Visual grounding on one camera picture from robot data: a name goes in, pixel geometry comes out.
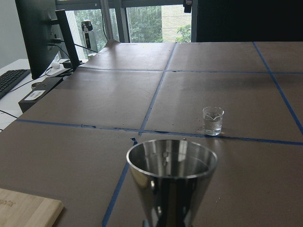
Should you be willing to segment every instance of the white desk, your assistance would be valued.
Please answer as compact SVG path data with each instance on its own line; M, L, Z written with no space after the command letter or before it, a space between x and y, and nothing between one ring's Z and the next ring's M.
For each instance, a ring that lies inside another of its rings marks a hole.
M14 61L13 63L1 68L0 75L2 75L3 73L5 73L8 70L18 70L18 69L29 69L28 60L19 59L17 61ZM62 69L63 69L62 65L57 70L52 69L52 71L49 73L49 75L55 74L55 73L61 71ZM20 100L22 100L32 90L31 85L33 83L41 82L45 78L46 78L46 76L38 78L35 81L33 81L32 83L28 83L28 84L18 88L17 90L6 94L4 97L2 97L0 99L0 110L10 113L11 115L14 115L16 117L19 117L22 114L22 111L19 107L18 102ZM31 80L32 80L32 74L29 74L19 84L17 84L13 89L31 81ZM14 117L0 111L0 129L5 129L14 120L15 120Z

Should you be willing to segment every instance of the metal tumbler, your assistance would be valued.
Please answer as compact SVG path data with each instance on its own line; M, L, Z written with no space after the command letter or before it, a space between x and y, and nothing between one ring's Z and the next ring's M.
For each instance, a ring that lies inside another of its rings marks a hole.
M210 149L185 140L150 140L127 152L150 227L191 227L217 166Z

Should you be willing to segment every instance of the black box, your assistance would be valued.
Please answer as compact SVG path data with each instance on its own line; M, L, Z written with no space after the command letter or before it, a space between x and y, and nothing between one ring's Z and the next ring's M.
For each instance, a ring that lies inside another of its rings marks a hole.
M32 105L42 99L48 92L63 81L62 77L46 78L33 91L28 93L20 102L19 106L24 113Z

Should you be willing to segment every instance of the bamboo board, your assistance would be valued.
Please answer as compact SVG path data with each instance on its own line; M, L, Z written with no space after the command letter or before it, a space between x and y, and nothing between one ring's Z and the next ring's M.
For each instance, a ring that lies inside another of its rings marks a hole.
M0 227L51 227L63 203L0 188Z

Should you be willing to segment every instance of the white wall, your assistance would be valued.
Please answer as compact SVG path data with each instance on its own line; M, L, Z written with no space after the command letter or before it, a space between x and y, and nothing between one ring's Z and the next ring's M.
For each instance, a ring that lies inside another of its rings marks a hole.
M0 68L27 59L15 0L0 0Z

